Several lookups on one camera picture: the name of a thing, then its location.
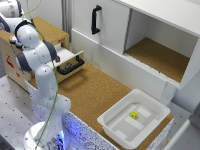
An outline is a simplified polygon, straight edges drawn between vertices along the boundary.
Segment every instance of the black handle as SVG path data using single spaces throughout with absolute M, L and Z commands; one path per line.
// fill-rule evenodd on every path
M 78 63 L 73 65 L 72 67 L 62 70 L 60 66 L 58 66 L 57 71 L 62 75 L 67 75 L 68 73 L 74 71 L 75 69 L 77 69 L 78 67 L 82 66 L 85 63 L 81 58 L 79 58 L 79 56 L 76 56 L 76 60 L 78 61 Z
M 93 9 L 92 11 L 92 34 L 99 33 L 100 30 L 96 28 L 96 21 L 97 21 L 97 11 L 102 10 L 101 6 L 96 6 L 96 8 Z

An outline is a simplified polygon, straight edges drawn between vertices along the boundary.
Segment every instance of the white wall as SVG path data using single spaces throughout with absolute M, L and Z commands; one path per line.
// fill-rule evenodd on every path
M 19 0 L 24 12 L 27 12 L 27 0 Z M 29 9 L 33 9 L 39 0 L 29 0 Z M 42 0 L 40 6 L 31 13 L 32 17 L 39 16 L 62 29 L 61 0 Z
M 192 112 L 200 102 L 200 71 L 186 86 L 177 91 L 173 102 Z

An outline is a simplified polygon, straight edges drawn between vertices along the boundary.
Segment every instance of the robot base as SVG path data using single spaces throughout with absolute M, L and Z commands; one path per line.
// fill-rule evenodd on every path
M 25 134 L 24 137 L 24 150 L 36 150 L 36 145 L 37 145 L 37 141 L 34 140 L 34 137 L 37 135 L 37 133 L 39 132 L 39 130 L 42 128 L 42 126 L 44 125 L 45 122 L 40 122 L 35 124 L 34 126 L 32 126 Z M 70 138 L 69 138 L 69 133 L 64 133 L 64 144 L 65 144 L 65 149 L 68 147 L 69 142 L 70 142 Z M 47 145 L 52 145 L 52 143 L 48 143 L 45 146 L 41 146 L 39 145 L 37 147 L 37 150 L 57 150 L 57 148 L 55 146 L 52 146 L 51 148 L 49 148 Z

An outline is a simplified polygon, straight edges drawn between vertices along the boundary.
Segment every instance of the black drawer handle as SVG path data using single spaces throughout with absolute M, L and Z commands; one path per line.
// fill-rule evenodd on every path
M 72 67 L 63 70 L 60 68 L 60 66 L 58 66 L 57 71 L 62 75 L 67 75 L 85 63 L 81 58 L 79 58 L 79 56 L 76 56 L 76 60 L 78 61 L 78 63 L 73 65 Z
M 96 27 L 96 21 L 97 21 L 97 11 L 102 10 L 101 6 L 96 6 L 96 8 L 92 11 L 92 34 L 99 33 L 100 30 Z

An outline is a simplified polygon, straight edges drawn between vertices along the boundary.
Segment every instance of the yellow object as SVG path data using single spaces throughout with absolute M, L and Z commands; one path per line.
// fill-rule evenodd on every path
M 134 118 L 134 119 L 137 118 L 137 115 L 138 115 L 137 111 L 132 111 L 131 112 L 131 117 L 132 118 Z

